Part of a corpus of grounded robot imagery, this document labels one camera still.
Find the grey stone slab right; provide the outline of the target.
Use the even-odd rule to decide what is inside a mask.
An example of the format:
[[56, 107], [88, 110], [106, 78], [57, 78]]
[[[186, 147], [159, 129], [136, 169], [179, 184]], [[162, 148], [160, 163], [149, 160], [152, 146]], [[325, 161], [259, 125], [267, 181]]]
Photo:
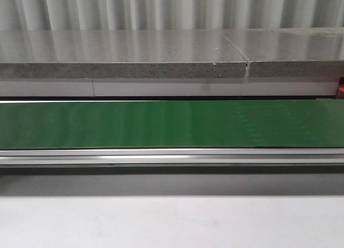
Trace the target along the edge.
[[343, 76], [343, 28], [223, 30], [248, 62], [248, 77]]

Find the white corrugated curtain backdrop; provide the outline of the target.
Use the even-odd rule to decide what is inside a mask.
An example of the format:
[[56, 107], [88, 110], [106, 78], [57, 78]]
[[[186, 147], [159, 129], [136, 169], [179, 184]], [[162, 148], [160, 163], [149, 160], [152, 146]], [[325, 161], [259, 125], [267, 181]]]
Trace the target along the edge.
[[342, 26], [343, 0], [1, 0], [2, 30]]

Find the green conveyor belt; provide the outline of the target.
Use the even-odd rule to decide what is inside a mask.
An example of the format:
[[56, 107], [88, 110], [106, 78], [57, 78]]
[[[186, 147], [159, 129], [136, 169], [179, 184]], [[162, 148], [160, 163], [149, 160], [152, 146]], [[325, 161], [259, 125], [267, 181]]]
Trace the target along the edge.
[[343, 100], [1, 104], [1, 148], [343, 147]]

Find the grey stone slab left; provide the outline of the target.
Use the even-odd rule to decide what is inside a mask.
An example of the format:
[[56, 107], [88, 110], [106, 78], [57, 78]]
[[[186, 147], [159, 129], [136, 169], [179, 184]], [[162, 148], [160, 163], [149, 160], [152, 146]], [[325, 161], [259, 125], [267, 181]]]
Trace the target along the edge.
[[213, 30], [1, 32], [3, 79], [237, 79], [246, 60]]

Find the grey stone slab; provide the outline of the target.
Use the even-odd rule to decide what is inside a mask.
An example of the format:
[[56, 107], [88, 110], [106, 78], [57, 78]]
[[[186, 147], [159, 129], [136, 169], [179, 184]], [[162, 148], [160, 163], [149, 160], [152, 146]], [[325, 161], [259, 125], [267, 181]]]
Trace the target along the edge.
[[246, 60], [213, 30], [1, 32], [3, 79], [237, 79]]
[[223, 30], [248, 62], [248, 77], [343, 76], [343, 28]]

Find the white panel under slabs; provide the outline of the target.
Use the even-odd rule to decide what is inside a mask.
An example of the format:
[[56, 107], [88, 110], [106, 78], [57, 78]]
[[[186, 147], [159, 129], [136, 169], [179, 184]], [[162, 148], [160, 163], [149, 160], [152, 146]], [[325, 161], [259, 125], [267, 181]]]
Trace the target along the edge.
[[11, 79], [2, 97], [334, 96], [336, 77], [250, 79]]

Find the red object at right edge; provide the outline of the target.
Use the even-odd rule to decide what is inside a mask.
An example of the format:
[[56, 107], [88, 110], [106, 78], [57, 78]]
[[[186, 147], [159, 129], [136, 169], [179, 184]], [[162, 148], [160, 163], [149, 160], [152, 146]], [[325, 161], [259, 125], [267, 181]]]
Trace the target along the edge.
[[336, 97], [337, 99], [344, 99], [344, 77], [340, 78]]

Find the aluminium conveyor side rail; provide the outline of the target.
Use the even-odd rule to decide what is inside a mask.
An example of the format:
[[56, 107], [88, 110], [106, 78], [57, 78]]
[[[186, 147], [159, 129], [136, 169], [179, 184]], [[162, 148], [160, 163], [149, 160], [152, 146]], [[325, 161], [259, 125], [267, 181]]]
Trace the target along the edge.
[[1, 174], [343, 173], [342, 148], [2, 150]]

